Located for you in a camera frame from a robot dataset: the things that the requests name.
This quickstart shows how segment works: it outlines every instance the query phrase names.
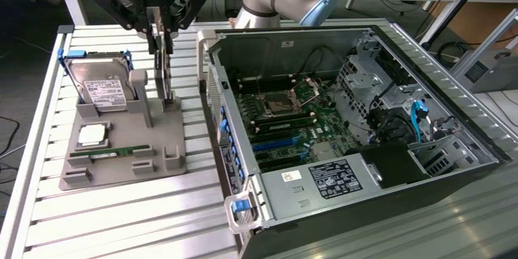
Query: circuit board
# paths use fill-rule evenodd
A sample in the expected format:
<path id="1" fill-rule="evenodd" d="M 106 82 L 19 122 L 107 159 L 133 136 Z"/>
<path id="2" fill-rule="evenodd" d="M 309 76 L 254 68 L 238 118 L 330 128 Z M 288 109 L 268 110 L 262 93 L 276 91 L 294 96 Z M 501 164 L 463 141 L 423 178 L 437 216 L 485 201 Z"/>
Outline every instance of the circuit board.
<path id="1" fill-rule="evenodd" d="M 297 100 L 290 90 L 236 93 L 264 172 L 344 156 L 360 145 L 330 95 L 316 83 L 298 82 Z"/>

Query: blue cable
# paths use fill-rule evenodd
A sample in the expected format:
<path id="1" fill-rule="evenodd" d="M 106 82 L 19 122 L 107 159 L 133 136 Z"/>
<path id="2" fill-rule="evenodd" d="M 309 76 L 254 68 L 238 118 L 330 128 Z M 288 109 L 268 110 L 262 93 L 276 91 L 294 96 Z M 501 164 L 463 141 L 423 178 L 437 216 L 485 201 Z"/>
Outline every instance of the blue cable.
<path id="1" fill-rule="evenodd" d="M 411 109 L 411 119 L 413 121 L 413 126 L 416 129 L 416 133 L 419 135 L 419 142 L 421 143 L 421 130 L 420 130 L 420 125 L 419 125 L 419 114 L 424 113 L 425 116 L 429 114 L 429 108 L 424 101 L 419 100 L 413 103 L 413 107 Z"/>

